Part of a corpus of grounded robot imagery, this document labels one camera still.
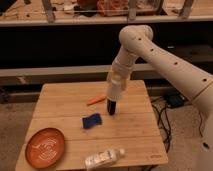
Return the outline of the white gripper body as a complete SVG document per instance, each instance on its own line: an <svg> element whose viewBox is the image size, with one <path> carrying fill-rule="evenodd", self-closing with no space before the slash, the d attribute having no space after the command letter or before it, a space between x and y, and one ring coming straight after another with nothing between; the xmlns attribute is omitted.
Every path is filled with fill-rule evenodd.
<svg viewBox="0 0 213 171"><path fill-rule="evenodd" d="M113 102L120 100L122 92L126 89L127 79L113 71L110 71L107 76L107 83L107 98Z"/></svg>

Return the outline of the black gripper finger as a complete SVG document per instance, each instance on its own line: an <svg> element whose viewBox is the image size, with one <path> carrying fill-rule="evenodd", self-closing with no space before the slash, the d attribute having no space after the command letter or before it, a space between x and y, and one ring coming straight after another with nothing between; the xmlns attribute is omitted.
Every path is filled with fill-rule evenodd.
<svg viewBox="0 0 213 171"><path fill-rule="evenodd" d="M114 115L116 110L116 102L107 100L107 111L110 115Z"/></svg>

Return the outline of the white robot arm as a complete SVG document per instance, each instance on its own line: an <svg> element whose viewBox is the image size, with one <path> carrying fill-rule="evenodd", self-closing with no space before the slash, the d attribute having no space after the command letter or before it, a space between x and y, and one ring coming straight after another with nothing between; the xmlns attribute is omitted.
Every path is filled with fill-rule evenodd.
<svg viewBox="0 0 213 171"><path fill-rule="evenodd" d="M107 111L126 89L135 61L141 57L207 116L196 171L213 171L213 75L160 48L148 25L129 25L119 32L120 50L107 76Z"/></svg>

